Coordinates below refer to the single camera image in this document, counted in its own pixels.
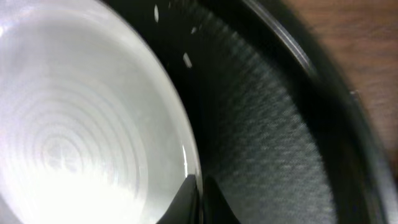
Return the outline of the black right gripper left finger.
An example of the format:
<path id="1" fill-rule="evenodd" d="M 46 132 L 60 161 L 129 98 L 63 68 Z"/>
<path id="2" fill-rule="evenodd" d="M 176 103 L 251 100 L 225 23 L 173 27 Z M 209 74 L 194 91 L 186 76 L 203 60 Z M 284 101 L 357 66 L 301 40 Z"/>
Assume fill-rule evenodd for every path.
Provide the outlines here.
<path id="1" fill-rule="evenodd" d="M 198 224 L 199 192 L 196 176 L 183 181 L 170 206 L 157 224 Z"/>

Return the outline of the grey round plate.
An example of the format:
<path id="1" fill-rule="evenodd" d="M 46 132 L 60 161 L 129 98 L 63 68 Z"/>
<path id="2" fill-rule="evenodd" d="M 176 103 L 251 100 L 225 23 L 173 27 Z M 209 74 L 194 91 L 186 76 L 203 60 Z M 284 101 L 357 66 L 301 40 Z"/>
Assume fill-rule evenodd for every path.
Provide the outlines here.
<path id="1" fill-rule="evenodd" d="M 1 222 L 156 223 L 202 184 L 165 68 L 99 1 L 1 2 Z"/>

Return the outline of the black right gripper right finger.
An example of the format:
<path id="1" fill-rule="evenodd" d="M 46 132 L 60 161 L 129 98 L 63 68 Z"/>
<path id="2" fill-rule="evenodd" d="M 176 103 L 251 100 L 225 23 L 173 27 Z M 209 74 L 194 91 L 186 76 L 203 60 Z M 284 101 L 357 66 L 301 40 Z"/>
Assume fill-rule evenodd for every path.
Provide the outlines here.
<path id="1" fill-rule="evenodd" d="M 203 222 L 204 224 L 240 224 L 212 177 L 207 177 L 203 186 Z"/>

